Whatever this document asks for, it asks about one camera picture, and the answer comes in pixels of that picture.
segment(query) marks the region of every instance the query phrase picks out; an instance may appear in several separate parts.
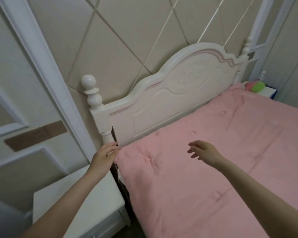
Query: bedpost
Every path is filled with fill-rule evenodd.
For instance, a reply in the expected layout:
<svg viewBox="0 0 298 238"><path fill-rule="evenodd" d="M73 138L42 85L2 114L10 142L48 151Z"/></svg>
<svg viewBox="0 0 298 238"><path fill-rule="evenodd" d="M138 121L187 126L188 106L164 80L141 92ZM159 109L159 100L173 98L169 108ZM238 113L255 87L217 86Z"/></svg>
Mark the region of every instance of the bedpost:
<svg viewBox="0 0 298 238"><path fill-rule="evenodd" d="M250 51L250 46L251 45L252 45L252 38L251 38L251 36L248 36L247 39L246 39L246 42L244 44L244 47L243 47L243 49L241 51L241 55L239 56L239 58L244 58L245 60L240 65L239 69L237 70L237 72L235 74L235 78L234 78L233 83L237 83L237 82L240 82L242 80L242 77L244 75L246 66L248 64L248 62L247 62L247 60L248 60L247 54Z"/></svg>
<svg viewBox="0 0 298 238"><path fill-rule="evenodd" d="M111 134L111 122L109 115L103 108L102 96L98 94L99 89L96 88L96 79L92 75L84 75L82 77L82 85L86 88L84 93L87 94L87 102L90 105L90 112L94 118L94 122L98 132L103 137L103 143L114 142L114 137Z"/></svg>

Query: pink comforter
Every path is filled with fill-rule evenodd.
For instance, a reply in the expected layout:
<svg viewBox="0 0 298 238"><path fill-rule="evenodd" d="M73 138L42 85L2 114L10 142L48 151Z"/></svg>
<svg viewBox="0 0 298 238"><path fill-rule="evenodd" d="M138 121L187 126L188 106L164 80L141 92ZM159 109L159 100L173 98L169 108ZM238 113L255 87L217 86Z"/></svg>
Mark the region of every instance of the pink comforter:
<svg viewBox="0 0 298 238"><path fill-rule="evenodd" d="M190 158L194 140L298 209L298 109L235 85L116 158L147 237L267 237L225 177Z"/></svg>

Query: white nightstand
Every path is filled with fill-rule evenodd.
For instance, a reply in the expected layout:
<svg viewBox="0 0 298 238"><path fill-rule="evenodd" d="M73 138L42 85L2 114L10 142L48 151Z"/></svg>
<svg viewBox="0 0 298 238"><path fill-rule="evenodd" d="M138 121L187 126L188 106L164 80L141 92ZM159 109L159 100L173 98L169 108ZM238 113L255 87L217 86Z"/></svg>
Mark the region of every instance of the white nightstand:
<svg viewBox="0 0 298 238"><path fill-rule="evenodd" d="M88 166L34 193L33 223L79 180ZM82 204L64 238L110 238L130 225L125 201L109 171Z"/></svg>
<svg viewBox="0 0 298 238"><path fill-rule="evenodd" d="M276 92L277 92L277 90L274 88L265 87L263 90L259 91L257 94L272 99Z"/></svg>

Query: pink bedspread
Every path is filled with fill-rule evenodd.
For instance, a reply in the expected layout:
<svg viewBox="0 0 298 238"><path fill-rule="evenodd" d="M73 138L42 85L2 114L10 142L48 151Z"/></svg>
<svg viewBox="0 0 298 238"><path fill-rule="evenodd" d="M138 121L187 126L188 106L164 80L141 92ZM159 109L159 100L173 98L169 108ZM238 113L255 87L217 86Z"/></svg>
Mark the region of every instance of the pink bedspread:
<svg viewBox="0 0 298 238"><path fill-rule="evenodd" d="M120 151L115 163L147 237L267 237L225 177L190 158L194 140L298 209L298 109L235 85Z"/></svg>

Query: bed headboard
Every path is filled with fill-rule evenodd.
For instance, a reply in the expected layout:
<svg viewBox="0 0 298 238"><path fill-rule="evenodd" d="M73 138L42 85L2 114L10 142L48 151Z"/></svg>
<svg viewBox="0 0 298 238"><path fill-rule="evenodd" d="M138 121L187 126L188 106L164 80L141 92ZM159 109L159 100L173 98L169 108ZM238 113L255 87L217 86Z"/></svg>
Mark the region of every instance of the bed headboard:
<svg viewBox="0 0 298 238"><path fill-rule="evenodd" d="M102 104L96 80L82 78L90 111L104 143L125 146L206 104L233 83L245 69L250 40L238 58L214 43L196 43L174 54L154 75L141 80L128 96Z"/></svg>

